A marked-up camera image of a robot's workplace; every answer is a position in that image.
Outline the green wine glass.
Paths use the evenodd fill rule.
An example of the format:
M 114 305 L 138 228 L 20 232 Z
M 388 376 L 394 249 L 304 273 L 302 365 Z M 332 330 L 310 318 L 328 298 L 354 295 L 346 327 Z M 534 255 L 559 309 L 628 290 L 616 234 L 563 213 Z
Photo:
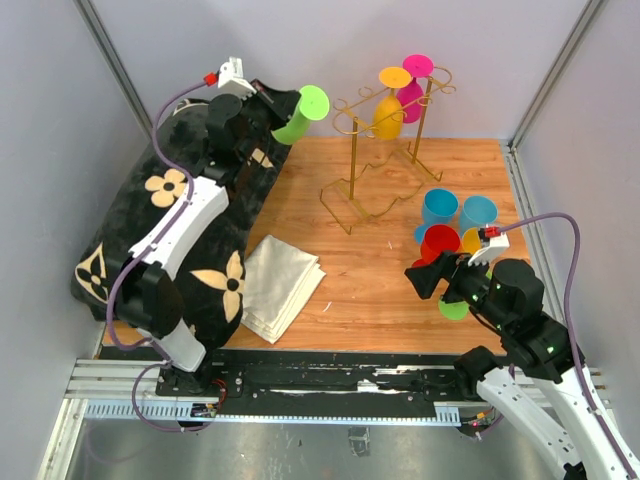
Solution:
M 451 287 L 457 287 L 462 281 L 464 274 L 457 275 L 460 278 L 456 278 L 454 276 L 453 284 L 449 283 L 449 286 L 445 289 L 445 292 L 440 296 L 438 301 L 438 308 L 440 313 L 448 320 L 451 321 L 461 321 L 464 317 L 470 312 L 470 305 L 468 302 L 464 300 L 463 296 L 457 295 L 455 293 L 455 288 L 452 290 Z M 487 270 L 485 273 L 485 277 L 488 279 L 488 282 L 485 286 L 479 288 L 478 291 L 474 292 L 472 296 L 472 305 L 475 305 L 478 301 L 486 296 L 486 292 L 488 291 L 489 282 L 492 278 L 492 272 Z
M 313 122 L 323 120 L 330 109 L 330 101 L 324 90 L 316 85 L 305 85 L 300 90 L 301 98 L 287 124 L 271 132 L 281 144 L 293 145 L 308 131 Z

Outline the red wine glass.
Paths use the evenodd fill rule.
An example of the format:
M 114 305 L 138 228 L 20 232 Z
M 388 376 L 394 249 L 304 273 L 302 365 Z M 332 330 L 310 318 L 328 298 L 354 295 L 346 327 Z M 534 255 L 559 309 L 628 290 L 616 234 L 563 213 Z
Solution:
M 420 244 L 420 258 L 412 267 L 432 264 L 444 252 L 459 252 L 461 239 L 458 232 L 449 225 L 435 224 L 428 227 Z

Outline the yellow wine glass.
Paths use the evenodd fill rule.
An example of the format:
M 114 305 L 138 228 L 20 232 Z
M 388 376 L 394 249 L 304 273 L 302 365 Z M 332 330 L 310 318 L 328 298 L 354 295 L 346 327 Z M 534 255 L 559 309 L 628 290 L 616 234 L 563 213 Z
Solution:
M 461 237 L 461 252 L 474 255 L 487 246 L 487 241 L 480 234 L 480 230 L 480 227 L 472 227 L 464 232 Z

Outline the light blue wine glass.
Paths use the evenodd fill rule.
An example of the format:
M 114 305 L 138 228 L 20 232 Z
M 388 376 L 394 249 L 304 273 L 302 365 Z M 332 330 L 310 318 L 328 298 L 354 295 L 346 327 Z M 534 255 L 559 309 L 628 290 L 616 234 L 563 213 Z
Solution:
M 473 195 L 468 197 L 459 214 L 459 233 L 475 227 L 484 227 L 498 217 L 497 205 L 488 197 Z

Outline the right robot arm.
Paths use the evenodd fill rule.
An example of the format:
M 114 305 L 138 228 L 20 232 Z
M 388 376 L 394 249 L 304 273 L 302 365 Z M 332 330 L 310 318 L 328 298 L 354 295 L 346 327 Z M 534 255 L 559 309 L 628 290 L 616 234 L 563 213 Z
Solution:
M 544 285 L 528 263 L 503 259 L 489 267 L 472 264 L 467 254 L 444 252 L 405 275 L 421 299 L 446 281 L 444 299 L 465 302 L 500 337 L 508 363 L 533 382 L 555 413 L 528 396 L 483 346 L 454 363 L 453 387 L 460 397 L 479 397 L 496 407 L 532 442 L 556 479 L 638 478 L 638 456 L 597 397 L 568 327 L 544 312 Z

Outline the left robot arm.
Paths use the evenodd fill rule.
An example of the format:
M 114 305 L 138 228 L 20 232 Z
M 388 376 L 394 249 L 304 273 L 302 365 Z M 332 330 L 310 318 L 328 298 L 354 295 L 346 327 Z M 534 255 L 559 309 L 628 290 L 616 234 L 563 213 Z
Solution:
M 122 247 L 102 249 L 107 324 L 139 331 L 182 392 L 200 396 L 212 388 L 212 354 L 240 324 L 249 233 L 289 154 L 275 132 L 292 121 L 301 100 L 300 90 L 259 80 L 221 84 L 205 105 L 193 163 L 181 163 L 153 133 L 153 160 L 165 171 L 144 190 L 171 202 L 139 215 Z

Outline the back orange wine glass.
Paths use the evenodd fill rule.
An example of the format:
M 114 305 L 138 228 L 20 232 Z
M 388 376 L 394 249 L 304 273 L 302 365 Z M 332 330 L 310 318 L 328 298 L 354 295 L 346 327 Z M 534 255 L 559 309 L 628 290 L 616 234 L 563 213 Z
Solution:
M 374 116 L 372 132 L 380 140 L 396 139 L 403 128 L 403 107 L 396 91 L 406 87 L 412 80 L 411 74 L 402 67 L 386 67 L 379 73 L 379 81 L 388 92 L 378 102 Z

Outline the pink wine glass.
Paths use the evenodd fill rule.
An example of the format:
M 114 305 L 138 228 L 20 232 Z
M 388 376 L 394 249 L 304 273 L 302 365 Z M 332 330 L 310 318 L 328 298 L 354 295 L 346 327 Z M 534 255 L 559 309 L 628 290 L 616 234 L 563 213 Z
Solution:
M 424 89 L 419 81 L 431 75 L 434 63 L 426 55 L 412 54 L 404 59 L 402 67 L 411 75 L 411 81 L 398 91 L 397 99 L 403 107 L 403 123 L 412 124 L 419 120 L 424 109 L 420 103 Z

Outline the folded beige cloth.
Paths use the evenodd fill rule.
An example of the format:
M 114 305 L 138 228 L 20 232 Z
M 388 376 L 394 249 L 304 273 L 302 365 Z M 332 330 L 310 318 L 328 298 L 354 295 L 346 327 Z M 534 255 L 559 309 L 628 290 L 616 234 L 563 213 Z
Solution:
M 267 235 L 245 262 L 242 324 L 276 343 L 325 277 L 319 257 Z

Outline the black floral pillow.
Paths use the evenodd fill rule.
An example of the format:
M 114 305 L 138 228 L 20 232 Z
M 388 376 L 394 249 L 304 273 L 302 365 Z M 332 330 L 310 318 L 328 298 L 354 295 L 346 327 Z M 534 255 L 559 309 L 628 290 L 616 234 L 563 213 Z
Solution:
M 221 106 L 219 98 L 186 107 L 166 120 L 159 131 L 163 153 L 176 163 L 162 165 L 147 148 L 118 191 L 103 223 L 83 253 L 70 283 L 71 295 L 88 306 L 93 318 L 103 322 L 115 269 L 125 250 L 142 238 L 176 205 L 187 181 L 186 168 L 196 175 L 207 168 L 224 166 L 221 178 L 230 190 L 230 204 L 198 237 L 180 267 L 176 287 L 184 303 L 184 319 L 195 329 L 196 338 L 208 349 L 224 346 L 237 330 L 242 313 L 238 281 L 221 287 L 206 285 L 195 277 L 200 270 L 226 271 L 228 261 L 236 262 L 235 272 L 244 272 L 249 234 L 264 202 L 275 185 L 289 155 L 289 147 L 269 133 L 260 143 L 251 140 L 247 120 L 238 119 L 225 131 L 233 139 L 231 151 L 220 149 L 211 134 L 217 130 Z

